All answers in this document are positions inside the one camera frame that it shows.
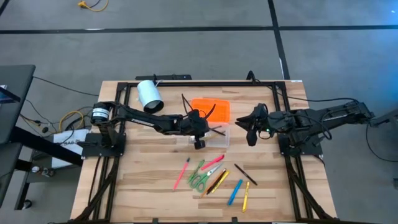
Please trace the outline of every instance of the orange plastic container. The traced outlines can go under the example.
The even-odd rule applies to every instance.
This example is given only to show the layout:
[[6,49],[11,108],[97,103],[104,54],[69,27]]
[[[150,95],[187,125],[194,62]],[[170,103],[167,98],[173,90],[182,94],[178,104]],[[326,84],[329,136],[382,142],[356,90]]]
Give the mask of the orange plastic container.
[[214,104],[216,107],[211,115],[207,118],[207,121],[228,123],[231,116],[228,100],[194,98],[191,101],[192,108],[198,109],[200,111],[201,117],[206,116]]

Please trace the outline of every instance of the clear plastic container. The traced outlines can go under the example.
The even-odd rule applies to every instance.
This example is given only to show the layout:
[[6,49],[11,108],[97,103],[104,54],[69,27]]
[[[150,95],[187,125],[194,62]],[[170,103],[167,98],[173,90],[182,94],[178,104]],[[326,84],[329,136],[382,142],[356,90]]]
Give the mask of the clear plastic container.
[[[213,128],[214,130],[225,134],[225,136],[210,130],[205,134],[204,137],[200,138],[200,140],[205,141],[206,147],[227,148],[229,146],[229,124],[218,123],[218,122],[209,122],[208,124],[209,128]],[[189,136],[188,143],[189,144],[195,143],[195,137]]]

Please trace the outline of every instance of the green scissors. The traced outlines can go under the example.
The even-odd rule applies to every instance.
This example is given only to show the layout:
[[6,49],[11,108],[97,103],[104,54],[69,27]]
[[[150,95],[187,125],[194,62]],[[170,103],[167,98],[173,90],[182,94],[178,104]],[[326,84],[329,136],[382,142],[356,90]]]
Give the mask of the green scissors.
[[192,182],[190,184],[191,188],[197,189],[200,193],[202,193],[205,190],[207,179],[209,179],[210,175],[213,174],[221,165],[223,165],[223,164],[220,164],[220,165],[212,168],[211,170],[209,170],[208,172],[205,172],[202,175],[196,175],[192,179]]
[[198,173],[199,168],[201,168],[205,163],[205,160],[200,161],[199,166],[195,169],[195,171],[193,171],[193,173],[191,174],[191,176],[188,178],[187,183],[191,182],[193,180],[193,178],[196,176],[196,174]]

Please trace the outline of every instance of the wooden tabletop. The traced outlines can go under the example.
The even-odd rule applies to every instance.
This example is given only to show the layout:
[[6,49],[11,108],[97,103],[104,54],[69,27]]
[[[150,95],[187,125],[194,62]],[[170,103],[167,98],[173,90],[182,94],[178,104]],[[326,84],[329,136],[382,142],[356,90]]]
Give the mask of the wooden tabletop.
[[[116,85],[117,82],[114,81],[103,82],[99,101],[113,101]],[[289,96],[306,98],[302,82],[286,81],[286,86]],[[236,118],[249,115],[258,103],[265,103],[270,111],[275,110],[272,92],[268,88],[219,86],[158,89],[165,103],[164,109],[158,114],[184,114],[181,93],[188,100],[228,100],[231,103],[230,145],[228,148],[206,147],[195,150],[192,145],[188,145],[186,136],[164,136],[152,128],[126,123],[126,151],[120,160],[111,222],[151,222],[152,218],[159,218],[160,222],[230,222],[231,217],[237,217],[241,222],[295,220],[285,161],[280,155],[277,138],[259,139],[256,146],[249,147],[245,130],[234,124]],[[141,110],[142,106],[136,100],[137,97],[136,88],[132,88],[129,106]],[[289,101],[292,110],[308,108],[306,101]],[[208,162],[222,154],[225,155],[224,164],[210,176],[208,183],[224,168],[231,173],[215,193],[200,198],[200,193],[192,190],[187,184],[187,178],[199,161],[205,159]],[[188,157],[190,163],[187,171],[177,190],[172,192]],[[323,164],[313,156],[302,156],[302,160],[309,191],[327,213],[335,216]],[[96,161],[97,158],[89,158],[83,163],[71,218],[77,217],[87,206]],[[258,183],[258,186],[250,185],[248,209],[244,213],[242,205],[248,180],[235,168],[234,163],[242,167]],[[227,206],[239,179],[243,179],[244,182],[233,205]],[[302,194],[299,189],[297,191],[304,217]],[[107,196],[106,192],[101,204],[100,217],[104,216]]]

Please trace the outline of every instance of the gray floor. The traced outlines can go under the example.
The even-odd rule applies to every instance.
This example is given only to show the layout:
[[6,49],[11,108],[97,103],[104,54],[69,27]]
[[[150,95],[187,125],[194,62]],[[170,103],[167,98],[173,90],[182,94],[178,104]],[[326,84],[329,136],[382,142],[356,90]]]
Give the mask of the gray floor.
[[[90,29],[172,26],[269,26],[265,0],[113,0],[94,13],[78,1],[11,0],[0,29]],[[393,0],[274,0],[281,26],[398,24]],[[283,31],[291,79],[303,80],[308,98],[353,97],[382,115],[398,106],[398,30]],[[253,70],[261,79],[281,79],[272,31],[180,32],[151,34],[0,35],[0,64],[34,64],[35,76],[97,93],[103,80],[132,80],[138,75],[189,73],[194,79],[244,78]],[[28,94],[36,108],[57,121],[67,111],[96,99],[34,80]],[[311,103],[322,108],[337,103]],[[30,105],[22,113],[39,119]],[[29,129],[23,122],[19,126]],[[380,161],[367,149],[364,126],[333,130],[323,142],[326,171],[338,213],[344,220],[398,223],[398,164]],[[382,157],[398,160],[394,132],[371,129],[369,140]],[[30,151],[24,150],[22,157]],[[64,222],[70,215],[74,181],[33,184],[36,204],[14,211],[22,180],[16,172],[1,223]]]

